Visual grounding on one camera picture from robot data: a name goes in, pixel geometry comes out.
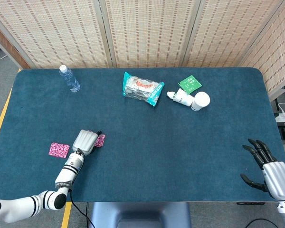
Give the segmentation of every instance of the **water bottle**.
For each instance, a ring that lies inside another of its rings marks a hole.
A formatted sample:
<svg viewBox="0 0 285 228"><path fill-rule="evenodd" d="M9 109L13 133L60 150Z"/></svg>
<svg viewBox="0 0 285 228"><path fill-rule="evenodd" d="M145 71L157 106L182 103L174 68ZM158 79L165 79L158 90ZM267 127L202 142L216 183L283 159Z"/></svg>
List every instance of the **water bottle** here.
<svg viewBox="0 0 285 228"><path fill-rule="evenodd" d="M70 68L67 68L66 65L61 65L59 67L59 73L63 77L63 79L66 81L67 86L70 88L70 90L73 93L76 93L80 90L80 84L73 75L73 72Z"/></svg>

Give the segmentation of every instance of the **white container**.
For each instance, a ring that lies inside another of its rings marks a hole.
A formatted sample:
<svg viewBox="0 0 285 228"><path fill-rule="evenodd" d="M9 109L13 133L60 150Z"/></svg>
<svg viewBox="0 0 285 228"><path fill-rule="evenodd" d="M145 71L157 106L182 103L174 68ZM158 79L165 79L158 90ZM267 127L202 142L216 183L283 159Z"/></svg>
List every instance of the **white container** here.
<svg viewBox="0 0 285 228"><path fill-rule="evenodd" d="M198 92L195 97L194 101L191 104L191 109L193 111L198 111L203 107L206 107L210 103L210 97L205 92Z"/></svg>
<svg viewBox="0 0 285 228"><path fill-rule="evenodd" d="M182 105L190 106L194 100L194 97L191 95L186 94L185 91L182 89L179 89L177 93L175 92L167 92L167 96L172 99L173 101L176 101Z"/></svg>

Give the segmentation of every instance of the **black cable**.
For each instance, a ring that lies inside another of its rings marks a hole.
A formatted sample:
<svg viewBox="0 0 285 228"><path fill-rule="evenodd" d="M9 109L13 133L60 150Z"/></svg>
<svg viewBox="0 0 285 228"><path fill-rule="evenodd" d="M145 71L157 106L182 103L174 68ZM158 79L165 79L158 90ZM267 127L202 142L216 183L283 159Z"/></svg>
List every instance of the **black cable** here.
<svg viewBox="0 0 285 228"><path fill-rule="evenodd" d="M93 228L95 228L95 226L94 226L93 222L90 220L90 218L89 218L87 215L85 215L85 214L76 206L76 204L74 203L73 198L72 198L72 190L71 190L71 192L70 192L70 198L71 198L71 202L72 202L72 204L74 205L74 207L75 207L83 216L85 216L86 219L89 220L89 222L92 224Z"/></svg>
<svg viewBox="0 0 285 228"><path fill-rule="evenodd" d="M88 202L86 203L86 207L85 207L85 215L87 216L87 206L88 206ZM89 221L86 218L86 228L89 228Z"/></svg>
<svg viewBox="0 0 285 228"><path fill-rule="evenodd" d="M256 219L250 221L250 222L248 223L248 225L245 226L245 228L247 228L247 227L248 227L251 223L253 223L254 221L258 221L258 220L265 220L265 221L270 222L271 224L273 224L276 228L279 228L279 227L277 227L277 225L276 225L275 223L273 223L272 221L270 221L270 220L268 220L268 219L266 219L266 218L258 218L258 219L256 218Z"/></svg>

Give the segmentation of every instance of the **woven panel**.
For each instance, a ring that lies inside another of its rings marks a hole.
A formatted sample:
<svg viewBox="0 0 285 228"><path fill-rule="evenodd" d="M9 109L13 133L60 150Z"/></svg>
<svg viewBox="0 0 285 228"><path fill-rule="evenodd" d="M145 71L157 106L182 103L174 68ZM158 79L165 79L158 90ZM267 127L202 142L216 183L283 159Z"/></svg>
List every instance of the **woven panel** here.
<svg viewBox="0 0 285 228"><path fill-rule="evenodd" d="M38 68L108 67L92 0L2 0L0 20Z"/></svg>
<svg viewBox="0 0 285 228"><path fill-rule="evenodd" d="M234 66L279 2L206 0L185 66Z"/></svg>
<svg viewBox="0 0 285 228"><path fill-rule="evenodd" d="M178 67L194 0L106 0L118 67Z"/></svg>
<svg viewBox="0 0 285 228"><path fill-rule="evenodd" d="M245 56L244 67L258 68L268 92L285 80L285 6Z"/></svg>

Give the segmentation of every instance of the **plastic bottle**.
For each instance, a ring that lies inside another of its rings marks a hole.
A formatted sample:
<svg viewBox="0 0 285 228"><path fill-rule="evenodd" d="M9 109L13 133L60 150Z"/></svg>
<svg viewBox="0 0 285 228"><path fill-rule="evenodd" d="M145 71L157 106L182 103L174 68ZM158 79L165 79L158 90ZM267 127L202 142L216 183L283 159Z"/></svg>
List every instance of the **plastic bottle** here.
<svg viewBox="0 0 285 228"><path fill-rule="evenodd" d="M70 68L67 68L66 65L61 65L59 67L59 73L63 77L63 79L66 81L67 86L70 88L70 90L73 93L76 93L80 90L80 84L73 75L73 72Z"/></svg>
<svg viewBox="0 0 285 228"><path fill-rule="evenodd" d="M194 97L189 95L189 94L186 94L185 91L183 91L182 89L179 89L177 91L177 93L175 92L167 92L167 96L172 99L173 101L176 101L180 104L183 104L185 106L191 106L193 100L194 100Z"/></svg>

